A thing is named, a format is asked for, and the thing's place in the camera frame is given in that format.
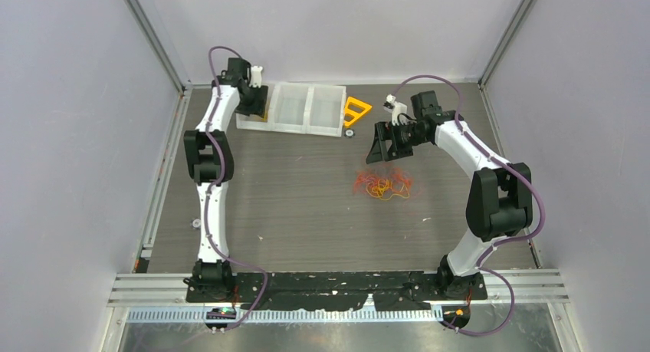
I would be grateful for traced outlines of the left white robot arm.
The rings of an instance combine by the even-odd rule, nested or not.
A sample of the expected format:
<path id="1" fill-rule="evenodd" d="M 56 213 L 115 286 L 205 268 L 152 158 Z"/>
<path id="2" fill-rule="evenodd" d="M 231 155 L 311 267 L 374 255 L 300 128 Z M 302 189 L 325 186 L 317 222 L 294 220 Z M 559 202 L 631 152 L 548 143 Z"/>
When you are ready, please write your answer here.
<path id="1" fill-rule="evenodd" d="M 185 278 L 190 303 L 226 302 L 235 297 L 225 215 L 228 185 L 235 161 L 227 129 L 234 114 L 265 112 L 268 87 L 261 83 L 261 69 L 241 57 L 228 59 L 227 67 L 214 76 L 212 96 L 205 113 L 182 137 L 190 179 L 199 196 L 201 239 L 192 273 Z"/>

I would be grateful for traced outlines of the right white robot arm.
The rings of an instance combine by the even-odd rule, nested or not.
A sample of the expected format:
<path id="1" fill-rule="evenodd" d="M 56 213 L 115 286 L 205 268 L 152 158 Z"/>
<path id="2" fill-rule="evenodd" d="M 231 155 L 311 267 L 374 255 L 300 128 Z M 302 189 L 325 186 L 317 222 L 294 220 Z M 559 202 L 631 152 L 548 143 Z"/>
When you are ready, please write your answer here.
<path id="1" fill-rule="evenodd" d="M 465 218 L 468 229 L 437 268 L 436 291 L 446 298 L 466 295 L 478 283 L 486 251 L 500 240 L 512 238 L 533 219 L 533 197 L 528 188 L 530 168 L 509 163 L 471 131 L 454 110 L 443 110 L 433 91 L 411 98 L 413 115 L 392 94 L 384 107 L 389 121 L 375 124 L 366 163 L 410 157 L 415 146 L 431 143 L 444 150 L 471 181 Z"/>

